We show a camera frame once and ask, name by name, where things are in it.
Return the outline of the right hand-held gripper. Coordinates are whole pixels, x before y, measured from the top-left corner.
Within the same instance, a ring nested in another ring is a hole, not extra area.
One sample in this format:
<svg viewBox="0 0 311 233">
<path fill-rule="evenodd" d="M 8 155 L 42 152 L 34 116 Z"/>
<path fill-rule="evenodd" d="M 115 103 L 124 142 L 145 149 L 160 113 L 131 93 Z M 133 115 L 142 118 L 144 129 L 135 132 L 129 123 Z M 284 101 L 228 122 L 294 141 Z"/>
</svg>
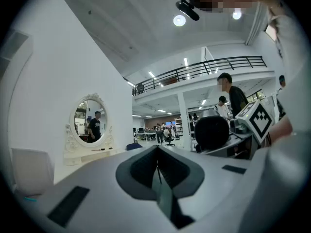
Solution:
<svg viewBox="0 0 311 233">
<path fill-rule="evenodd" d="M 214 117 L 220 114 L 214 108 L 200 111 L 199 117 Z M 205 150 L 201 155 L 252 159 L 255 152 L 269 144 L 269 130 L 274 124 L 273 117 L 257 100 L 248 103 L 234 119 L 230 120 L 230 139 L 216 150 Z"/>
</svg>

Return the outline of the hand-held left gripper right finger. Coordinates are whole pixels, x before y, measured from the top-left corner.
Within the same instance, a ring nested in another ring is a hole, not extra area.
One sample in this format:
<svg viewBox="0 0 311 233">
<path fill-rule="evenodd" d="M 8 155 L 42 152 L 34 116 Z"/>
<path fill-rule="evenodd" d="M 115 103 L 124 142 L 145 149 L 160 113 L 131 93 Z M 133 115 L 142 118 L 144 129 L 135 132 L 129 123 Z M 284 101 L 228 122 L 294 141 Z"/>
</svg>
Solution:
<svg viewBox="0 0 311 233">
<path fill-rule="evenodd" d="M 196 193 L 204 181 L 204 170 L 194 161 L 163 146 L 157 147 L 158 167 L 176 198 Z"/>
</svg>

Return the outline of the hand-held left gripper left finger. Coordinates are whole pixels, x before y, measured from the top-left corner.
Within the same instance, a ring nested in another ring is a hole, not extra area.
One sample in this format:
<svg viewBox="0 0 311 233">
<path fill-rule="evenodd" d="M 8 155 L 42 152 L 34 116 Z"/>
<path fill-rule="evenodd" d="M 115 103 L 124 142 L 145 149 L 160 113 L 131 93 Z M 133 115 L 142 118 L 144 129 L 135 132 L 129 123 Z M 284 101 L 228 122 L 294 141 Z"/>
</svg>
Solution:
<svg viewBox="0 0 311 233">
<path fill-rule="evenodd" d="M 155 145 L 123 161 L 116 170 L 117 183 L 134 199 L 156 200 L 152 184 L 157 160 L 158 146 Z"/>
</svg>

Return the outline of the black items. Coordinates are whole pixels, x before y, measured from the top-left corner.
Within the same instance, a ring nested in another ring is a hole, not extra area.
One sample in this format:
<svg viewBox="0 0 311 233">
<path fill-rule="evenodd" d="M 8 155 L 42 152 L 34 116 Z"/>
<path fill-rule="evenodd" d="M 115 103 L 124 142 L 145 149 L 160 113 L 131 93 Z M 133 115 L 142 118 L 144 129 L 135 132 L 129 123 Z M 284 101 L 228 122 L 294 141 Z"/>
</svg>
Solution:
<svg viewBox="0 0 311 233">
<path fill-rule="evenodd" d="M 196 152 L 216 150 L 229 139 L 229 124 L 221 116 L 207 116 L 199 119 L 194 127 Z"/>
</svg>

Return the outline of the person's right forearm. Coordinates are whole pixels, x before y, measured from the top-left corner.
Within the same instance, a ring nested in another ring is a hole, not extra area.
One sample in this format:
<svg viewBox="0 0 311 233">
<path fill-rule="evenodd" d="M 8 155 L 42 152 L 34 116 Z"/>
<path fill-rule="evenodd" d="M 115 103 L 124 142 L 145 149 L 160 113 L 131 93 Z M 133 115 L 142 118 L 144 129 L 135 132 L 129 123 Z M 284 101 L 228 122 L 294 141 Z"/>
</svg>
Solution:
<svg viewBox="0 0 311 233">
<path fill-rule="evenodd" d="M 278 139 L 288 136 L 292 133 L 293 128 L 287 115 L 285 115 L 278 123 L 276 123 L 267 134 L 269 146 Z"/>
</svg>

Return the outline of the cream white dressing table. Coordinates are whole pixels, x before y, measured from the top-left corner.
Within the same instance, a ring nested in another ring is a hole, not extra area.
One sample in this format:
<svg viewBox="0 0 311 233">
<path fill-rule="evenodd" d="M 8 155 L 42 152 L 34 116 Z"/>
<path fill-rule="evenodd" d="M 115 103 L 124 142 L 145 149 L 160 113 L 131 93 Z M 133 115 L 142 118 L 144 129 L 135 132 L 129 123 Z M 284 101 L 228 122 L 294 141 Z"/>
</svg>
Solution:
<svg viewBox="0 0 311 233">
<path fill-rule="evenodd" d="M 86 172 L 98 172 L 102 174 L 104 180 L 111 181 L 116 177 L 119 164 L 145 150 L 147 150 L 147 147 L 130 151 L 112 149 L 91 151 L 84 156 L 65 157 L 62 163 L 55 165 L 54 184 L 60 183 L 80 169 Z"/>
</svg>

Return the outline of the white storage shelving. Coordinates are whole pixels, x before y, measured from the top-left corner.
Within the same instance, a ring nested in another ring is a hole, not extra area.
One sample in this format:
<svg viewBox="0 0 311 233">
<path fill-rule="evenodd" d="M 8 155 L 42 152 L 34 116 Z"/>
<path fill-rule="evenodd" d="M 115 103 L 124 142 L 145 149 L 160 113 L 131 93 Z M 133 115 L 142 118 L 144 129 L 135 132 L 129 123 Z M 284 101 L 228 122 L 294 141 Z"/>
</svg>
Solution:
<svg viewBox="0 0 311 233">
<path fill-rule="evenodd" d="M 194 133 L 194 127 L 195 127 L 196 120 L 193 119 L 192 116 L 188 118 L 188 127 L 189 127 L 189 133 L 192 139 L 195 139 L 195 133 Z M 175 119 L 175 131 L 178 136 L 184 135 L 183 125 L 182 125 L 182 119 L 176 118 Z"/>
</svg>

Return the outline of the white ornate oval mirror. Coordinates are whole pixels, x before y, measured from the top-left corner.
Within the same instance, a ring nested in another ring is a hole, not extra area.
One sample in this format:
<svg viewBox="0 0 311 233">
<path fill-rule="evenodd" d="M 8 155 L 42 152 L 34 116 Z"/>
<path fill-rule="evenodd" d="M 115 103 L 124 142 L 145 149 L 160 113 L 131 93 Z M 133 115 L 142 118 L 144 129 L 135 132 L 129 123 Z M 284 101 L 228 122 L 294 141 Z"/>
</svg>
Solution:
<svg viewBox="0 0 311 233">
<path fill-rule="evenodd" d="M 65 126 L 65 157 L 84 156 L 91 150 L 118 149 L 108 124 L 105 104 L 96 93 L 82 97 L 74 106 Z"/>
</svg>

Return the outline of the black balcony railing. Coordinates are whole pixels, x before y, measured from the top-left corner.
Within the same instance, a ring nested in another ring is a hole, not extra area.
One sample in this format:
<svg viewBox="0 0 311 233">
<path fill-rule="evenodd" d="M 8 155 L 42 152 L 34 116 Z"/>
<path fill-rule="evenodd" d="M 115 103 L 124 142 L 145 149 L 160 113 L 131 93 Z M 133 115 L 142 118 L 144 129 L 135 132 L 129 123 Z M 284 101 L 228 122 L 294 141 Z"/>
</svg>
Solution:
<svg viewBox="0 0 311 233">
<path fill-rule="evenodd" d="M 228 71 L 255 67 L 267 67 L 262 56 L 237 56 L 205 60 L 187 67 L 179 67 L 139 82 L 132 86 L 132 96 L 195 77 L 216 74 L 222 70 Z"/>
</svg>

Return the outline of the white padded chair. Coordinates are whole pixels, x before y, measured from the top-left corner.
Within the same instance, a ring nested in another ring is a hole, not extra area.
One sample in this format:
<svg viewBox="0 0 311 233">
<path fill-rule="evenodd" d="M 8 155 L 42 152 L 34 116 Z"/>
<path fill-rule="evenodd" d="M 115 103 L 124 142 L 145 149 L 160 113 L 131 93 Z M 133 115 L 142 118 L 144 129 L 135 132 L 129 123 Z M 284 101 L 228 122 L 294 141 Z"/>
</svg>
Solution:
<svg viewBox="0 0 311 233">
<path fill-rule="evenodd" d="M 53 186 L 54 167 L 48 153 L 12 148 L 12 165 L 17 190 L 21 194 L 39 196 Z"/>
</svg>

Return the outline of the person's cream shirt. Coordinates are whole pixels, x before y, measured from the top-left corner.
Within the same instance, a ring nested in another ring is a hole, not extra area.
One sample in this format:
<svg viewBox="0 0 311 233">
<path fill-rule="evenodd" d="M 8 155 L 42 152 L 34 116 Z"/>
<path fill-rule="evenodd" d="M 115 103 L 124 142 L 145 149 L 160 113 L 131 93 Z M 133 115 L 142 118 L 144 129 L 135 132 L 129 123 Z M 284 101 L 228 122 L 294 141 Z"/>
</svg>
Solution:
<svg viewBox="0 0 311 233">
<path fill-rule="evenodd" d="M 307 57 L 304 37 L 297 22 L 286 12 L 281 3 L 269 5 L 269 16 L 271 25 L 276 30 L 277 46 L 286 74 L 286 85 L 279 93 L 278 99 L 292 125 L 292 133 L 307 131 L 308 113 L 303 104 L 303 67 Z"/>
</svg>

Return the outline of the round ceiling light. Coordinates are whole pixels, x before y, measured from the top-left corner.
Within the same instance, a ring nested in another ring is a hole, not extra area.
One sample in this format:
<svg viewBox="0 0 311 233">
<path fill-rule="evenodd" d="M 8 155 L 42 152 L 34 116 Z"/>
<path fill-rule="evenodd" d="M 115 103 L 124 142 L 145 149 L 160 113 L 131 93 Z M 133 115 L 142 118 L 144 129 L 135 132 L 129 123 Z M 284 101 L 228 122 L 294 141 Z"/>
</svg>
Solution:
<svg viewBox="0 0 311 233">
<path fill-rule="evenodd" d="M 174 25 L 177 26 L 177 27 L 184 26 L 185 23 L 186 23 L 186 18 L 185 18 L 183 15 L 176 15 L 176 16 L 173 18 L 173 23 L 174 23 Z"/>
</svg>

